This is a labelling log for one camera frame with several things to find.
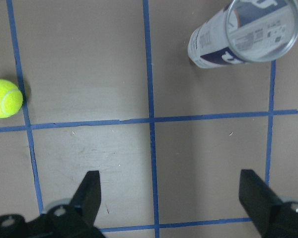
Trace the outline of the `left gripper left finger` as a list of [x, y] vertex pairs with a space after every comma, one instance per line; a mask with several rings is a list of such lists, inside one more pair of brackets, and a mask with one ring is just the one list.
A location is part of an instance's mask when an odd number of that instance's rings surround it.
[[0, 238], [103, 238], [94, 226], [100, 204], [100, 174], [89, 171], [69, 204], [56, 205], [30, 222], [19, 214], [1, 215]]

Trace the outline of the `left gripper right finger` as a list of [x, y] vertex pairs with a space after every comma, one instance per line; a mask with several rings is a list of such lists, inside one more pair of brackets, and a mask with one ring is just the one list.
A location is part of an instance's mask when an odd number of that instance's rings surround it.
[[253, 170], [241, 170], [238, 197], [260, 237], [298, 238], [298, 201], [280, 198]]

